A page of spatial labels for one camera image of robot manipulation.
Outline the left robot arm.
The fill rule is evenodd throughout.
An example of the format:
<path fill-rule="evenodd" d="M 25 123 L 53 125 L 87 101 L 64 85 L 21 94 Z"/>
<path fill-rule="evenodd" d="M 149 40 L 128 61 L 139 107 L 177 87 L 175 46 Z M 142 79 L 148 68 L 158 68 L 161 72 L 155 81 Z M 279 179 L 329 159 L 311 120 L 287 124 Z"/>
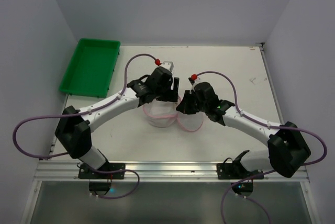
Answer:
<path fill-rule="evenodd" d="M 163 62 L 145 81 L 133 80 L 124 90 L 96 104 L 80 109 L 65 108 L 55 130 L 56 138 L 71 158 L 82 161 L 92 171 L 108 174 L 111 166 L 100 150 L 92 145 L 92 132 L 116 116 L 155 99 L 177 102 L 179 79 L 173 77 L 172 70 L 172 62 Z"/>

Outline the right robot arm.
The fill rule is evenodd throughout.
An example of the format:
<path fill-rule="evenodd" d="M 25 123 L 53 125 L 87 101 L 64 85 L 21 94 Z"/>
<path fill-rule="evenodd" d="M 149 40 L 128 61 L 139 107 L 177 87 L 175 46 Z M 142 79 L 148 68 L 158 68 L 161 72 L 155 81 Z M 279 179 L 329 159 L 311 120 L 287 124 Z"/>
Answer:
<path fill-rule="evenodd" d="M 223 169 L 237 178 L 244 178 L 261 170 L 274 170 L 290 178 L 310 157 L 311 151 L 294 123 L 284 125 L 257 118 L 239 111 L 237 106 L 219 99 L 208 82 L 201 82 L 186 90 L 177 111 L 193 115 L 204 113 L 211 121 L 237 129 L 267 147 L 267 150 L 245 150 Z"/>

